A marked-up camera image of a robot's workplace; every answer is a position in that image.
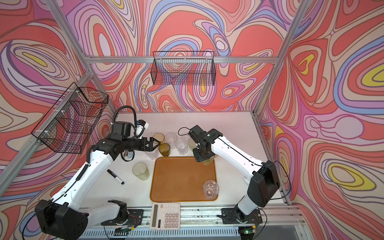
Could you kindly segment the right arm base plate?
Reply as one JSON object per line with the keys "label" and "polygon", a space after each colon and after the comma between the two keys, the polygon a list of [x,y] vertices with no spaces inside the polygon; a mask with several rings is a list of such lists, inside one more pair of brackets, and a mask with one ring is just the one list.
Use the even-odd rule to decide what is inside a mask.
{"label": "right arm base plate", "polygon": [[263,223],[262,215],[258,209],[253,210],[249,215],[245,215],[238,208],[222,208],[221,214],[217,215],[222,219],[223,224],[252,224],[258,226]]}

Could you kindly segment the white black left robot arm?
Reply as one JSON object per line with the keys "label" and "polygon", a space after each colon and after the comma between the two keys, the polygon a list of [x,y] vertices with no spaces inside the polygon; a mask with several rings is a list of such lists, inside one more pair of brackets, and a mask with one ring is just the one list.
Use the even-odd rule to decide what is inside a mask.
{"label": "white black left robot arm", "polygon": [[125,225],[129,219],[127,204],[109,200],[92,208],[81,208],[89,190],[102,173],[125,151],[152,152],[161,141],[143,137],[148,123],[137,118],[131,106],[117,109],[112,118],[112,130],[104,139],[88,148],[86,161],[67,184],[48,201],[35,207],[35,217],[44,234],[63,240],[76,240],[85,230],[111,221]]}

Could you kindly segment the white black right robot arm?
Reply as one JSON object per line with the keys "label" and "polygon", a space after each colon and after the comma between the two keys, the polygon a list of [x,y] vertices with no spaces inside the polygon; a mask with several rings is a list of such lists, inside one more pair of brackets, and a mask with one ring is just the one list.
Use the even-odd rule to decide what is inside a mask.
{"label": "white black right robot arm", "polygon": [[206,132],[196,125],[188,135],[197,145],[193,155],[198,163],[218,155],[244,175],[248,184],[247,193],[232,208],[237,222],[247,222],[252,212],[265,207],[279,190],[280,180],[275,163],[263,162],[248,155],[216,129]]}

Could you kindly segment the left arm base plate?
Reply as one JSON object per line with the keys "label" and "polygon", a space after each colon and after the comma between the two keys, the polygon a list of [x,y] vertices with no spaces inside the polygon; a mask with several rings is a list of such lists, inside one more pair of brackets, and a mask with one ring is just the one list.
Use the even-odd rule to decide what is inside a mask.
{"label": "left arm base plate", "polygon": [[128,209],[128,217],[124,222],[117,223],[116,221],[109,220],[102,222],[102,226],[128,226],[137,227],[142,224],[144,210],[143,209]]}

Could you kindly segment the green ribbed glass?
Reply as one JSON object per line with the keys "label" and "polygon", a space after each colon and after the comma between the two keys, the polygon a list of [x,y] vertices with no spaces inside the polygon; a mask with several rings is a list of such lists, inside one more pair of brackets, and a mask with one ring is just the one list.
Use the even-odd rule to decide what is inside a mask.
{"label": "green ribbed glass", "polygon": [[207,159],[205,161],[202,161],[202,164],[206,165],[206,166],[210,165],[214,161],[214,159],[215,159],[215,157],[213,156],[213,157],[211,157],[211,158],[209,158],[209,159]]}

